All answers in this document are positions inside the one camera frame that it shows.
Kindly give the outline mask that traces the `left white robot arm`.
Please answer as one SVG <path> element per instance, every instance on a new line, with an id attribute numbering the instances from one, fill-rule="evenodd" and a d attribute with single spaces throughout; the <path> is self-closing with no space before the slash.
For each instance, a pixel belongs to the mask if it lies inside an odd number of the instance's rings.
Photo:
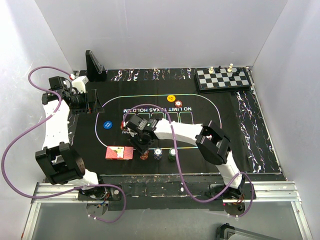
<path id="1" fill-rule="evenodd" d="M 107 188 L 99 183 L 98 175 L 86 169 L 83 158 L 69 140 L 70 114 L 104 112 L 96 89 L 86 91 L 86 76 L 79 76 L 67 85 L 61 76 L 49 78 L 50 92 L 42 95 L 45 115 L 45 139 L 35 159 L 48 181 L 53 184 L 72 184 L 82 187 L 80 193 L 95 200 L 103 200 Z"/>

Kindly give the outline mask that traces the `blue poker chip stack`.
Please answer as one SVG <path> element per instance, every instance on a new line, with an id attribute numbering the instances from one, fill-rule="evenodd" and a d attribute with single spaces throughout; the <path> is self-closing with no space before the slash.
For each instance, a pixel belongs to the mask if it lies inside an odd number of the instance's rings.
<path id="1" fill-rule="evenodd" d="M 159 147 L 155 148 L 153 151 L 153 157 L 155 160 L 160 160 L 163 155 L 163 150 Z"/>

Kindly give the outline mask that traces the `yellow big blind button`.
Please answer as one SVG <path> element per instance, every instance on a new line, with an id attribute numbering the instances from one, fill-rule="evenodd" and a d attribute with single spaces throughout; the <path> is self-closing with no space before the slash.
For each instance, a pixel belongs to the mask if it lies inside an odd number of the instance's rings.
<path id="1" fill-rule="evenodd" d="M 176 97 L 174 95 L 168 95 L 166 99 L 171 103 L 176 101 Z"/>

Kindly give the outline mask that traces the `red poker chip stack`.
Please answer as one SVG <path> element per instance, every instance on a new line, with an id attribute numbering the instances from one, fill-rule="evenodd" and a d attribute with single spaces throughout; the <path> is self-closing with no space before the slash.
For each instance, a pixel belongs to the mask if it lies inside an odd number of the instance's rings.
<path id="1" fill-rule="evenodd" d="M 147 160 L 149 157 L 149 150 L 147 149 L 141 156 L 140 159 L 141 160 Z"/>

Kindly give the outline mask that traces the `blue small blind button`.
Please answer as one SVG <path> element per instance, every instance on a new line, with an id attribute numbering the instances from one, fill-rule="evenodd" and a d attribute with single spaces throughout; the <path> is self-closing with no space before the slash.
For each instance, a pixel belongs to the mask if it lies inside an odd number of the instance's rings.
<path id="1" fill-rule="evenodd" d="M 111 122 L 111 121 L 105 121 L 104 123 L 103 123 L 103 128 L 104 129 L 106 129 L 106 130 L 109 130 L 109 129 L 111 129 L 113 127 L 113 123 Z"/>

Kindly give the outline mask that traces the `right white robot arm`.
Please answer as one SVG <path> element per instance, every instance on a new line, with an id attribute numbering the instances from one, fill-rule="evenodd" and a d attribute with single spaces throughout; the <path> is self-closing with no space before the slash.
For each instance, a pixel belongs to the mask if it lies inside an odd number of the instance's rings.
<path id="1" fill-rule="evenodd" d="M 173 140 L 196 146 L 204 160 L 217 167 L 228 197 L 237 199 L 245 192 L 245 177 L 234 160 L 230 138 L 213 121 L 187 124 L 133 115 L 121 123 L 121 128 L 129 131 L 128 140 L 141 155 L 155 140 Z"/>

